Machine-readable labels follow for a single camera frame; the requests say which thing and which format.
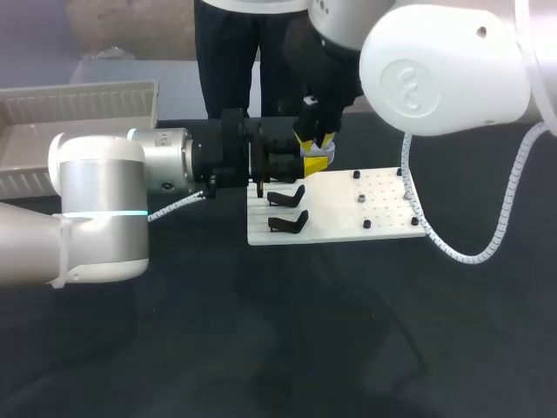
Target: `yellow part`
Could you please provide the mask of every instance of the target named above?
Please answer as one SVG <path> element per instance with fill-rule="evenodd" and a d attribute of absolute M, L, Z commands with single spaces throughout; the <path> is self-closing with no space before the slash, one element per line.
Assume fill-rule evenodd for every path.
<path fill-rule="evenodd" d="M 328 157 L 304 157 L 304 178 L 327 168 Z"/>
<path fill-rule="evenodd" d="M 294 132 L 294 135 L 296 135 L 299 146 L 301 146 L 305 152 L 309 152 L 312 150 L 313 139 L 310 139 L 309 141 L 302 141 L 296 132 Z"/>
<path fill-rule="evenodd" d="M 325 139 L 323 139 L 323 145 L 321 146 L 321 148 L 324 148 L 329 142 L 331 142 L 334 139 L 334 134 L 335 132 L 327 133 L 325 135 Z"/>

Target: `white pegboard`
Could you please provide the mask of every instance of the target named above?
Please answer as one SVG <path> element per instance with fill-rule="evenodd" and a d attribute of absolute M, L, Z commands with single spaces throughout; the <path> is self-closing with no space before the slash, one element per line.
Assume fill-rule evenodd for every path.
<path fill-rule="evenodd" d="M 401 239 L 424 237 L 421 226 L 411 224 L 413 212 L 404 199 L 402 178 L 397 168 L 360 170 L 360 178 L 353 178 L 353 170 L 318 172 L 293 185 L 270 183 L 265 185 L 265 196 L 257 197 L 257 188 L 247 190 L 247 239 L 252 246 L 286 244 L 316 244 L 322 242 L 361 241 L 371 239 Z M 305 185 L 305 196 L 299 207 L 269 206 L 267 192 L 293 196 L 300 185 Z M 358 196 L 366 196 L 365 203 Z M 271 232 L 270 217 L 294 221 L 307 210 L 310 218 L 299 234 Z M 365 229 L 364 221 L 372 221 Z"/>

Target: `dark tabletop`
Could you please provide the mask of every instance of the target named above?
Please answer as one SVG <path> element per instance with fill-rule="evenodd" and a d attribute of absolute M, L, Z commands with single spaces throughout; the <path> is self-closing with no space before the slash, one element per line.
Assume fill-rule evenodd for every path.
<path fill-rule="evenodd" d="M 207 134 L 161 124 L 179 125 Z M 292 121 L 263 126 L 288 135 Z M 449 244 L 477 253 L 490 240 L 526 131 L 414 141 L 419 197 Z M 396 166 L 401 139 L 346 116 L 333 169 Z M 0 415 L 555 417 L 556 156 L 549 136 L 534 147 L 481 266 L 426 238 L 249 247 L 245 191 L 229 190 L 151 224 L 136 280 L 2 289 Z"/>

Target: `person's leg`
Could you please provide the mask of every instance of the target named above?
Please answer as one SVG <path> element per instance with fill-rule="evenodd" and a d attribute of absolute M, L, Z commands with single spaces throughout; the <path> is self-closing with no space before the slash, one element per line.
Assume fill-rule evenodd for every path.
<path fill-rule="evenodd" d="M 288 24 L 305 14 L 261 17 L 261 115 L 298 116 L 304 99 L 302 83 L 285 60 L 282 45 Z"/>
<path fill-rule="evenodd" d="M 258 49 L 258 25 L 250 15 L 217 9 L 195 0 L 195 46 L 199 79 L 209 118 L 223 109 L 247 115 L 252 67 Z"/>

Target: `white cable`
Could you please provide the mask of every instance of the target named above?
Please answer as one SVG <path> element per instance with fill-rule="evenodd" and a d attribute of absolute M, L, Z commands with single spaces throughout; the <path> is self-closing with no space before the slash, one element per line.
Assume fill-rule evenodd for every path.
<path fill-rule="evenodd" d="M 513 170 L 511 171 L 511 177 L 508 180 L 507 191 L 505 192 L 505 198 L 503 199 L 503 207 L 501 208 L 499 222 L 497 224 L 497 229 L 495 234 L 491 239 L 491 242 L 487 248 L 479 253 L 478 255 L 465 255 L 453 250 L 441 237 L 433 230 L 433 228 L 427 222 L 426 216 L 421 211 L 418 200 L 413 190 L 412 181 L 410 180 L 410 169 L 408 160 L 410 158 L 410 144 L 412 143 L 412 134 L 406 133 L 404 136 L 404 141 L 402 143 L 402 157 L 401 157 L 401 168 L 402 168 L 402 179 L 404 181 L 404 188 L 406 196 L 410 200 L 410 205 L 414 215 L 419 220 L 419 224 L 426 230 L 427 236 L 433 241 L 433 243 L 446 255 L 454 260 L 457 260 L 464 264 L 480 264 L 484 261 L 489 260 L 495 252 L 498 250 L 501 241 L 505 237 L 507 232 L 508 219 L 511 215 L 511 209 L 513 208 L 514 194 L 519 185 L 520 175 L 524 169 L 524 164 L 527 161 L 528 154 L 532 149 L 532 145 L 536 142 L 542 133 L 547 132 L 549 129 L 543 123 L 534 126 L 520 144 L 519 152 L 514 161 Z"/>
<path fill-rule="evenodd" d="M 176 209 L 178 209 L 180 207 L 188 206 L 192 203 L 199 202 L 200 200 L 203 200 L 203 199 L 205 199 L 205 196 L 203 196 L 203 192 L 194 193 L 191 196 L 188 196 L 187 198 L 181 199 L 178 202 L 174 202 L 173 204 L 168 205 L 167 207 L 164 207 L 160 211 L 157 211 L 157 212 L 153 213 L 152 215 L 149 215 L 147 217 L 147 220 L 149 222 L 152 222 L 153 220 L 157 220 L 159 218 L 162 218 L 166 214 L 168 214 L 172 211 L 175 211 Z"/>

